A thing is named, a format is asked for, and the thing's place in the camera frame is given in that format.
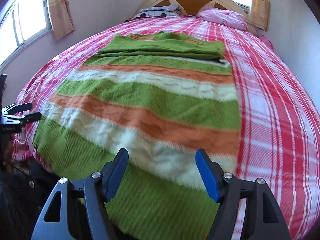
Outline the green orange striped knit sweater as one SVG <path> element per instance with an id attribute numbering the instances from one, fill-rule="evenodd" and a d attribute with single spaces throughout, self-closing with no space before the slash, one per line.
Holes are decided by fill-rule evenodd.
<path id="1" fill-rule="evenodd" d="M 71 72 L 41 108 L 33 137 L 53 170 L 85 178 L 121 148 L 129 164 L 111 221 L 137 239 L 205 239 L 217 205 L 195 164 L 204 149 L 227 171 L 240 113 L 220 41 L 183 33 L 116 35 Z"/>

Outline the yellow curtain left window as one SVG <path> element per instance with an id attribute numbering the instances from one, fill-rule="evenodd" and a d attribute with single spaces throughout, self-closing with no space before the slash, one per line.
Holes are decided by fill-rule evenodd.
<path id="1" fill-rule="evenodd" d="M 47 5 L 55 40 L 75 32 L 68 0 L 47 0 Z"/>

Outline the red plaid bed sheet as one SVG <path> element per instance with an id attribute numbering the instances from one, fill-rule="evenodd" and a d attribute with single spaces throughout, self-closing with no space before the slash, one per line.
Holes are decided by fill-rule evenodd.
<path id="1" fill-rule="evenodd" d="M 232 68 L 241 121 L 236 167 L 225 171 L 240 179 L 265 179 L 291 238 L 303 239 L 319 217 L 319 113 L 287 65 L 249 32 L 195 17 L 143 18 L 122 23 L 49 61 L 25 85 L 17 103 L 30 102 L 35 111 L 41 112 L 63 80 L 116 35 L 160 32 L 183 33 L 224 44 L 223 56 Z M 33 146 L 39 122 L 16 135 L 12 158 L 23 161 L 34 157 L 51 167 Z"/>

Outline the pink cloth beside bed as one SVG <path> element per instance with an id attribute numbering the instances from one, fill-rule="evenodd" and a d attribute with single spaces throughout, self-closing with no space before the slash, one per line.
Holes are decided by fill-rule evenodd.
<path id="1" fill-rule="evenodd" d="M 264 36 L 264 35 L 259 35 L 258 38 L 268 47 L 270 48 L 272 51 L 274 51 L 274 46 L 272 44 L 272 42 L 268 39 L 268 37 Z"/>

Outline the blue white folded pillow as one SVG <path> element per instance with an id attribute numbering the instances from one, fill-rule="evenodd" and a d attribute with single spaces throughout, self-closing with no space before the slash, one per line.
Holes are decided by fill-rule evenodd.
<path id="1" fill-rule="evenodd" d="M 181 11 L 178 5 L 167 5 L 163 7 L 151 7 L 140 9 L 133 19 L 149 17 L 178 17 Z"/>

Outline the yellow curtain right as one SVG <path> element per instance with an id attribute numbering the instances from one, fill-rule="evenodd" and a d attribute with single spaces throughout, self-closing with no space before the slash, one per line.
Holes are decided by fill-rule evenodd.
<path id="1" fill-rule="evenodd" d="M 264 32 L 268 32 L 270 26 L 271 0 L 252 0 L 247 17 L 247 23 Z"/>

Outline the pink floral pillow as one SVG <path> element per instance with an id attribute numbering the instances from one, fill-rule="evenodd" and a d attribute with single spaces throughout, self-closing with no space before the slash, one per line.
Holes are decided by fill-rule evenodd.
<path id="1" fill-rule="evenodd" d="M 242 14 L 219 8 L 204 8 L 197 13 L 196 17 L 200 20 L 217 23 L 230 28 L 247 31 L 248 25 L 244 21 Z"/>

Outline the cream wooden headboard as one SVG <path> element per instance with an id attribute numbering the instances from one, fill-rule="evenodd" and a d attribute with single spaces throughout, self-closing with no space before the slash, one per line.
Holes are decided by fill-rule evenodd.
<path id="1" fill-rule="evenodd" d="M 205 7 L 226 9 L 238 12 L 247 18 L 245 11 L 233 0 L 145 0 L 139 9 L 176 4 L 182 16 L 195 16 Z"/>

